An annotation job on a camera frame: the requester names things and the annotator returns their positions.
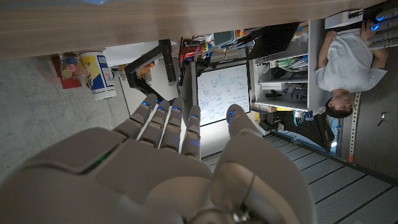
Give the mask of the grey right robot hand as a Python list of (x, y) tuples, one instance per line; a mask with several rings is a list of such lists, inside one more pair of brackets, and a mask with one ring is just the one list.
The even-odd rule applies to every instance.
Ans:
[(242, 107), (214, 169), (200, 159), (200, 108), (148, 95), (113, 130), (91, 128), (31, 157), (1, 182), (2, 223), (315, 223), (302, 173)]

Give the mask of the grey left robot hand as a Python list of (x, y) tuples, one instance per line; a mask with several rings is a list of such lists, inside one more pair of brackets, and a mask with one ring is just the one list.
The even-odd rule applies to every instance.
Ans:
[(377, 22), (371, 27), (376, 34), (368, 39), (369, 49), (397, 47), (397, 8), (379, 13), (376, 20)]

